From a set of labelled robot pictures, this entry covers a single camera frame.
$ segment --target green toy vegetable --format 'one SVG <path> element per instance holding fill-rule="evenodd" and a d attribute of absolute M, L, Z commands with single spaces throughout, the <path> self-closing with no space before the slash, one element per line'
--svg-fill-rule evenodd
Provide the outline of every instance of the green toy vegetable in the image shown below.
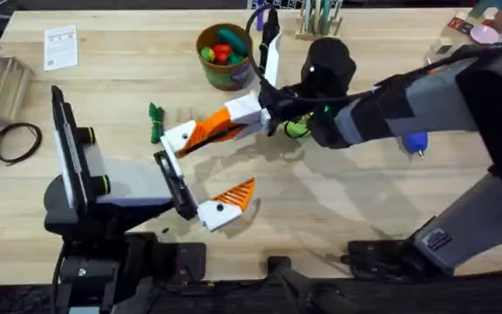
<path fill-rule="evenodd" d="M 208 62 L 214 62 L 214 50 L 210 49 L 210 47 L 205 47 L 200 50 L 200 56 L 204 58 Z"/>
<path fill-rule="evenodd" d="M 219 29 L 218 30 L 218 39 L 224 43 L 232 46 L 232 49 L 238 54 L 246 57 L 248 55 L 248 50 L 245 46 L 245 42 L 235 35 L 235 33 L 228 29 Z"/>
<path fill-rule="evenodd" d="M 164 109 L 161 107 L 156 107 L 155 104 L 150 103 L 148 106 L 148 115 L 153 121 L 153 133 L 150 137 L 150 142 L 153 144 L 158 144 L 160 142 L 160 137 L 164 135 Z"/>
<path fill-rule="evenodd" d="M 239 64 L 241 61 L 243 61 L 244 57 L 235 53 L 235 52 L 232 52 L 229 54 L 229 56 L 227 56 L 227 65 L 237 65 Z"/>

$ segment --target black stand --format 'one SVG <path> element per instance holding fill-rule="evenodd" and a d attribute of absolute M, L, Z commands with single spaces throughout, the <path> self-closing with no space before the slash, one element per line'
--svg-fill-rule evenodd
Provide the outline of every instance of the black stand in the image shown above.
<path fill-rule="evenodd" d="M 110 313 L 134 297 L 145 278 L 154 283 L 183 284 L 205 276 L 204 243 L 160 243 L 152 232 L 125 231 L 170 208 L 94 204 L 80 215 L 69 207 L 62 177 L 46 189 L 44 225 L 64 239 L 56 266 L 56 308 L 98 308 Z"/>
<path fill-rule="evenodd" d="M 139 283 L 187 283 L 205 276 L 203 243 L 159 243 L 154 233 L 131 233 L 123 239 L 65 243 L 59 274 L 56 306 L 59 312 L 73 307 L 113 306 L 134 297 Z"/>
<path fill-rule="evenodd" d="M 279 276 L 282 284 L 302 313 L 366 314 L 372 313 L 358 307 L 343 295 L 338 287 L 327 280 L 309 279 L 292 270 L 291 260 L 286 256 L 268 258 L 268 275 Z"/>

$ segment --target blue connector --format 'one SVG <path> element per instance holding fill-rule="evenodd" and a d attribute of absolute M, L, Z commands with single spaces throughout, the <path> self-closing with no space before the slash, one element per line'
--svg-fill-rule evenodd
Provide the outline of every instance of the blue connector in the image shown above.
<path fill-rule="evenodd" d="M 427 149 L 427 133 L 413 133 L 402 137 L 402 144 L 410 154 L 419 154 L 423 159 Z"/>

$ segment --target paper card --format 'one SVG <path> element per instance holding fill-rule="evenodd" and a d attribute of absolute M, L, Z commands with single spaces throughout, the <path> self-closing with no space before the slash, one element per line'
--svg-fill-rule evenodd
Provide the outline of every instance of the paper card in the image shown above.
<path fill-rule="evenodd" d="M 69 25 L 44 32 L 44 70 L 78 64 L 77 27 Z"/>

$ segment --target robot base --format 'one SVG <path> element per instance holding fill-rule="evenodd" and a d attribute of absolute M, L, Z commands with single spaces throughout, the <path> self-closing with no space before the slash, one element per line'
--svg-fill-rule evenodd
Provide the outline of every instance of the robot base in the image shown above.
<path fill-rule="evenodd" d="M 448 276 L 421 256 L 410 240 L 352 241 L 340 261 L 364 280 L 419 281 Z"/>

